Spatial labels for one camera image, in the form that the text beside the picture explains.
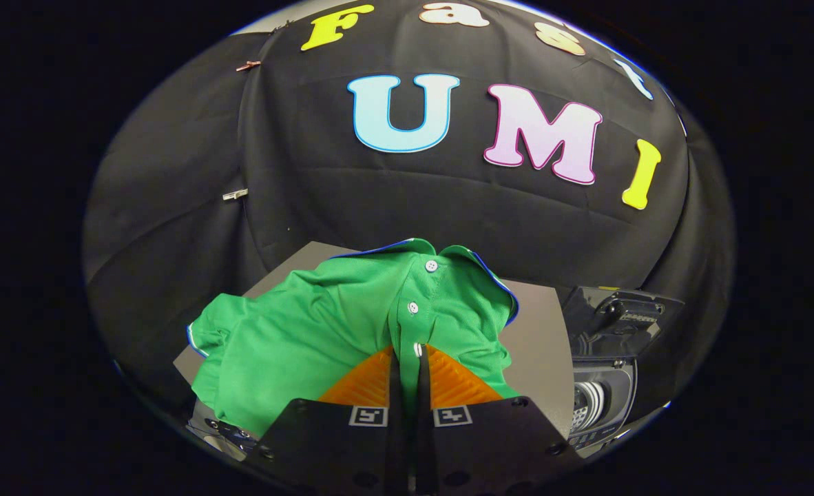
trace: letter m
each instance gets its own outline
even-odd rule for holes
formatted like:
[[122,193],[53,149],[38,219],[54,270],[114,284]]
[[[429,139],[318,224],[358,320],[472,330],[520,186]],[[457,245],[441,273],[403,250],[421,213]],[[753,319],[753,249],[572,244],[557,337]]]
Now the letter m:
[[517,139],[523,143],[536,170],[545,167],[558,148],[561,159],[552,166],[554,175],[579,185],[592,185],[594,173],[594,138],[603,116],[587,105],[567,103],[554,120],[548,122],[536,97],[526,88],[515,85],[491,85],[488,90],[499,101],[499,123],[496,141],[483,151],[489,163],[517,167],[523,155],[517,151]]

